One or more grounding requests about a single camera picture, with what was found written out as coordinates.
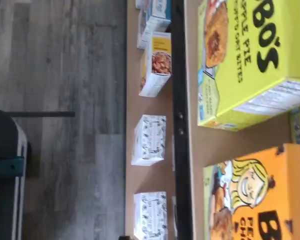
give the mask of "pie illustration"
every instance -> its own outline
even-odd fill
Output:
[[[210,229],[211,240],[232,240],[232,215],[225,207],[214,214],[214,224]]]
[[[228,42],[228,11],[225,2],[222,2],[211,17],[208,17],[205,30],[205,50],[207,68],[222,63],[227,52]]]

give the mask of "nutrition label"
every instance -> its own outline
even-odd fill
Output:
[[[233,110],[274,116],[300,106],[300,82],[287,80],[270,88]]]

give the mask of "apple pie oat bites box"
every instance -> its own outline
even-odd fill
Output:
[[[203,169],[205,240],[300,240],[300,144]]]
[[[171,34],[155,31],[144,51],[141,61],[141,85],[139,95],[154,98],[171,77]]]
[[[134,129],[132,165],[151,166],[165,158],[166,116],[142,115]]]
[[[203,0],[199,126],[238,131],[300,106],[300,0]]]
[[[167,195],[165,191],[134,195],[134,236],[139,240],[167,240]]]

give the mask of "blue and white box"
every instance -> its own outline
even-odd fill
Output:
[[[153,32],[165,32],[171,23],[171,0],[146,0],[138,17],[137,47],[145,49]]]

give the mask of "brand logo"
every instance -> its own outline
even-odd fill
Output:
[[[262,56],[261,52],[257,53],[257,64],[259,70],[264,73],[269,63],[272,62],[274,68],[278,68],[279,54],[278,48],[280,47],[280,38],[277,36],[277,27],[273,22],[266,22],[270,20],[275,13],[275,6],[273,0],[263,0],[253,10],[253,24],[257,29],[261,29],[259,33],[259,45],[262,48],[267,48],[268,52]]]

